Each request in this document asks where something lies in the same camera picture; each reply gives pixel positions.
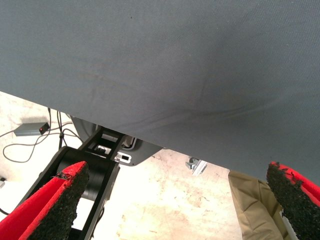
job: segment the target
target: wire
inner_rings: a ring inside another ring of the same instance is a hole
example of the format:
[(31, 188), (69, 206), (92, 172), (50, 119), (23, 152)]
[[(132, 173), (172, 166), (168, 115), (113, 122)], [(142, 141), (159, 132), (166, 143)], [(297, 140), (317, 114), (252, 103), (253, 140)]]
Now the wire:
[[(51, 132), (52, 119), (51, 119), (51, 109), (50, 109), (50, 108), (48, 108), (48, 112), (49, 112), (49, 118), (50, 118), (50, 125), (49, 125), (50, 128), (49, 128), (48, 134), (39, 136), (39, 137), (36, 139), (36, 141), (35, 141), (34, 144), (12, 143), (12, 144), (9, 144), (9, 145), (5, 146), (5, 147), (3, 148), (3, 150), (2, 150), (2, 154), (3, 154), (3, 156), (4, 156), (7, 160), (9, 160), (9, 161), (11, 161), (11, 162), (14, 162), (14, 163), (23, 164), (23, 163), (28, 162), (28, 161), (31, 159), (32, 155), (34, 154), (36, 145), (38, 145), (38, 144), (42, 143), (44, 140), (46, 140), (46, 138), (49, 136), (49, 134), (50, 134), (50, 132)], [(29, 155), (29, 158), (28, 158), (27, 160), (25, 160), (25, 161), (16, 161), (16, 160), (13, 160), (13, 159), (7, 157), (6, 154), (5, 154), (6, 148), (8, 148), (8, 147), (10, 147), (10, 146), (28, 146), (28, 147), (32, 147), (32, 146), (33, 146), (33, 148), (32, 148), (32, 151), (31, 151), (31, 153), (30, 153), (30, 155)]]
[(14, 131), (15, 131), (15, 130), (11, 130), (11, 131), (6, 132), (6, 133), (4, 133), (4, 134), (0, 135), (0, 138), (1, 138), (1, 137), (3, 137), (3, 136), (5, 136), (5, 135), (7, 135), (7, 134), (9, 134), (9, 133), (14, 132)]
[(84, 141), (77, 134), (75, 134), (72, 130), (70, 130), (69, 128), (63, 129), (62, 133), (64, 134), (65, 131), (71, 132), (74, 135), (74, 137), (77, 137), (82, 143), (84, 143)]
[(98, 217), (98, 219), (97, 219), (97, 221), (96, 221), (96, 223), (95, 223), (95, 225), (94, 225), (91, 238), (95, 238), (94, 233), (95, 233), (96, 227), (97, 227), (99, 221), (102, 219), (104, 213), (105, 213), (105, 207), (102, 208), (102, 210), (101, 210), (101, 212), (100, 212), (100, 216)]
[(56, 111), (56, 119), (57, 119), (57, 121), (58, 121), (59, 129), (60, 129), (60, 136), (59, 136), (60, 141), (59, 141), (59, 147), (58, 147), (58, 149), (60, 149), (60, 148), (62, 148), (62, 141), (64, 142), (64, 144), (65, 144), (66, 146), (68, 146), (68, 145), (67, 145), (67, 143), (66, 143), (65, 136), (64, 136), (64, 133), (63, 133), (63, 131), (62, 131), (61, 112), (58, 111), (58, 110)]
[(4, 215), (9, 215), (9, 213), (7, 213), (6, 211), (2, 210), (1, 208), (0, 208), (0, 213), (2, 213)]

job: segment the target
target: red and black pad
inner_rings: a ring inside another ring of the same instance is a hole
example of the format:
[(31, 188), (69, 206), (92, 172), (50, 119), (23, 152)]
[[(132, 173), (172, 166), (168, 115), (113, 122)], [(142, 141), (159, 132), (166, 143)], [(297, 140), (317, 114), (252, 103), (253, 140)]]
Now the red and black pad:
[(320, 187), (290, 167), (272, 162), (267, 181), (300, 240), (320, 240)]
[(0, 222), (0, 238), (68, 239), (88, 180), (89, 169), (85, 161), (65, 168)]

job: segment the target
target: black metal frame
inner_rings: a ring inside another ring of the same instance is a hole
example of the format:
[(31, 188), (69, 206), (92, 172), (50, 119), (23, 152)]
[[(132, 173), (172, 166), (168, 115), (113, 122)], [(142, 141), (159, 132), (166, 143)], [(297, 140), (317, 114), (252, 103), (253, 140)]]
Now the black metal frame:
[[(116, 139), (111, 141), (103, 138), (108, 135)], [(46, 184), (52, 176), (73, 163), (86, 161), (89, 166), (89, 182), (83, 198), (93, 200), (93, 206), (82, 230), (71, 228), (69, 240), (89, 240), (99, 218), (102, 208), (109, 200), (111, 191), (119, 172), (119, 163), (113, 161), (122, 146), (125, 135), (98, 127), (78, 149), (62, 147), (52, 158), (45, 170), (39, 175), (21, 203)], [(98, 145), (111, 148), (109, 154), (97, 150)]]

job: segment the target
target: metal bracket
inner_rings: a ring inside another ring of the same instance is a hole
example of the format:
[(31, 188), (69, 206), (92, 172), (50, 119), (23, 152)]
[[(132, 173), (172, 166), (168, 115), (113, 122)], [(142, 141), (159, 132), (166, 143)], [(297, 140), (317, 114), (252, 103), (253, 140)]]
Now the metal bracket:
[(206, 161), (200, 160), (195, 157), (191, 157), (189, 159), (189, 162), (186, 161), (185, 165), (187, 166), (188, 169), (192, 170), (192, 175), (193, 176), (198, 176), (204, 172), (206, 167), (208, 166)]

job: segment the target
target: black roller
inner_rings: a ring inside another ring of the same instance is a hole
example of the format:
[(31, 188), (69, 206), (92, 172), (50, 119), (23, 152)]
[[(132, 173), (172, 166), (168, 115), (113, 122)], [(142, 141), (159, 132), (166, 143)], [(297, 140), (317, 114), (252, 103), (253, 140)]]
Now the black roller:
[(86, 161), (89, 166), (89, 182), (82, 197), (94, 201), (98, 195), (105, 175), (111, 175), (116, 163), (92, 153), (68, 147), (68, 150), (65, 152), (57, 168), (57, 172), (81, 161)]

